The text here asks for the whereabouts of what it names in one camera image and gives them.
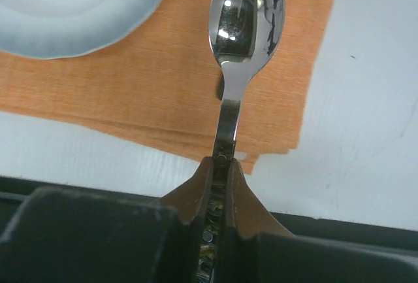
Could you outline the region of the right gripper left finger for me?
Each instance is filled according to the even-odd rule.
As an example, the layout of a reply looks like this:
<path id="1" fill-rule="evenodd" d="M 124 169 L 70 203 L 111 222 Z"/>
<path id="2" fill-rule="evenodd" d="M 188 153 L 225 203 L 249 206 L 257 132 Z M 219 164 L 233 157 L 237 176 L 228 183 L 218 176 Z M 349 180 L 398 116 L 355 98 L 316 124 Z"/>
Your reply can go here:
<path id="1" fill-rule="evenodd" d="M 146 204 L 44 186 L 1 233 L 2 282 L 195 282 L 214 163 Z"/>

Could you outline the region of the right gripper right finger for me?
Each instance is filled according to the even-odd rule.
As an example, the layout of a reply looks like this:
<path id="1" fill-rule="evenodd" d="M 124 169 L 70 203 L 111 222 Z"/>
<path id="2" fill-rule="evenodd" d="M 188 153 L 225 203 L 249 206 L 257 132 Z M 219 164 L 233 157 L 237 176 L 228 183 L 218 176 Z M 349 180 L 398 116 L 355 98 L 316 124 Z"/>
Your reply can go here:
<path id="1" fill-rule="evenodd" d="M 216 282 L 416 282 L 417 256 L 297 237 L 250 190 L 237 160 L 227 177 Z"/>

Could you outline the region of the orange cloth napkin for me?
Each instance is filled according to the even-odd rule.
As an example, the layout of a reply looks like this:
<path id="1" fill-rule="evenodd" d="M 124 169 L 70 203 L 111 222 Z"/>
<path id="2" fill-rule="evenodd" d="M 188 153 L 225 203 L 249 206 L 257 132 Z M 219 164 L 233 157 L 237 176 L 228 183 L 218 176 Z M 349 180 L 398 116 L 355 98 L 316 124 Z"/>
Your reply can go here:
<path id="1" fill-rule="evenodd" d="M 285 0 L 285 26 L 250 82 L 237 154 L 251 173 L 261 154 L 297 147 L 306 93 L 334 0 Z M 1 54 L 1 109 L 84 125 L 200 160 L 212 152 L 220 71 L 208 44 L 210 0 L 163 0 L 121 42 L 81 58 Z"/>

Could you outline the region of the white blue-rimmed plate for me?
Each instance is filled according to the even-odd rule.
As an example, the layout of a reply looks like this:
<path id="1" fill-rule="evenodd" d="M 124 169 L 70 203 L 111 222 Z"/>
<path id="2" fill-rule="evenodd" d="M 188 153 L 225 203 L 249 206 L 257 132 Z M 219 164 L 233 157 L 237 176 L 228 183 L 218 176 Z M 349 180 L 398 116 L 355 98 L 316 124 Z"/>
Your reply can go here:
<path id="1" fill-rule="evenodd" d="M 1 0 L 1 51 L 33 59 L 83 56 L 143 24 L 162 0 Z"/>

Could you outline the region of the silver spoon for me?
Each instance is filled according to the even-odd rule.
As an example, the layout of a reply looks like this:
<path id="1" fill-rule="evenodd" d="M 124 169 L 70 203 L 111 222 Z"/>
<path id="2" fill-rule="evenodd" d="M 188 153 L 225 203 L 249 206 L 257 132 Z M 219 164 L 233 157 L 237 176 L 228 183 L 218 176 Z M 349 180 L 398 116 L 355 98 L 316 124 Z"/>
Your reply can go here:
<path id="1" fill-rule="evenodd" d="M 271 60 L 283 33 L 284 0 L 212 0 L 208 36 L 223 74 L 196 282 L 213 282 L 224 233 L 227 173 L 234 158 L 240 109 L 251 79 Z"/>

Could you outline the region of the gold-tipped knife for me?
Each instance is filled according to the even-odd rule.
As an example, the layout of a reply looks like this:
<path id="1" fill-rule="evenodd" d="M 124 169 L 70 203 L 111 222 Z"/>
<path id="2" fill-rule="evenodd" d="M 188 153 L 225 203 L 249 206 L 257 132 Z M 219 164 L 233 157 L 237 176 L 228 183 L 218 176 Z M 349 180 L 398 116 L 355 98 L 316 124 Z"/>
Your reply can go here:
<path id="1" fill-rule="evenodd" d="M 217 86 L 216 86 L 216 97 L 218 100 L 222 100 L 224 92 L 224 81 L 223 79 L 219 79 Z"/>

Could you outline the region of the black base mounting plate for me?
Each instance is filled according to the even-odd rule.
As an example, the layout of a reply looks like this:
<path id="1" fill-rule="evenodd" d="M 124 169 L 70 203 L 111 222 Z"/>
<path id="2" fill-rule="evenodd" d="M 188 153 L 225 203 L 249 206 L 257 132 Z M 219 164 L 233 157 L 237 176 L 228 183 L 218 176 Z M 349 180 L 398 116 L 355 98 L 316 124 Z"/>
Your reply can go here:
<path id="1" fill-rule="evenodd" d="M 83 192 L 94 192 L 109 197 L 121 196 L 141 203 L 151 203 L 156 198 L 146 195 L 135 195 L 117 191 L 98 190 L 81 186 L 53 184 L 26 180 L 21 178 L 1 177 L 1 192 L 17 195 L 17 198 L 7 201 L 1 198 L 1 204 L 17 205 L 40 187 L 69 188 Z M 417 232 L 406 229 L 381 227 L 376 225 L 357 224 L 338 220 L 315 219 L 307 216 L 297 216 L 274 212 L 277 221 L 296 235 L 324 240 L 350 242 L 353 244 L 370 245 L 388 249 L 408 250 L 417 254 Z"/>

